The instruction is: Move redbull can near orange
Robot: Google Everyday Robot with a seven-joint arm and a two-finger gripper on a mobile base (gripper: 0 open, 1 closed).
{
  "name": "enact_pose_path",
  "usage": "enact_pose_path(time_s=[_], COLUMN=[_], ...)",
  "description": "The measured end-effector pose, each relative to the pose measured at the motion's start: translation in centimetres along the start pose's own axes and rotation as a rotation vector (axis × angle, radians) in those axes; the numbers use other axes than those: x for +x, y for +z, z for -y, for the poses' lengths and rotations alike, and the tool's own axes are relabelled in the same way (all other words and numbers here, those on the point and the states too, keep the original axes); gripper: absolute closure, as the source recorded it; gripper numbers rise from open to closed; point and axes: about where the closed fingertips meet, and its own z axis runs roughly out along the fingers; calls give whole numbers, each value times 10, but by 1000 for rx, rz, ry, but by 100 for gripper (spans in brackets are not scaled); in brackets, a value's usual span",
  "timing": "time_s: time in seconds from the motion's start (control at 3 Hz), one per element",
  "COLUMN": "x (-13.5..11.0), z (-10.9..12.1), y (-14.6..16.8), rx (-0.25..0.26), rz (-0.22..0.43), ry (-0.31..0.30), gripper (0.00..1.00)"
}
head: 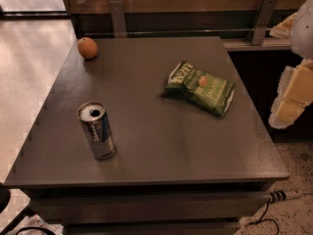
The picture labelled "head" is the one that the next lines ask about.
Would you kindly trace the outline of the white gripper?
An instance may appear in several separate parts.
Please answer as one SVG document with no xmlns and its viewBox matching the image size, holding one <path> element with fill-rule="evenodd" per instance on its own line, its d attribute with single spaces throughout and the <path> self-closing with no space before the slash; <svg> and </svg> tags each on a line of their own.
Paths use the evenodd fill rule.
<svg viewBox="0 0 313 235">
<path fill-rule="evenodd" d="M 293 13 L 270 30 L 278 39 L 291 37 L 291 50 L 304 60 L 295 68 L 283 71 L 268 122 L 271 127 L 285 129 L 294 124 L 313 102 L 313 0 L 306 0 Z"/>
</svg>

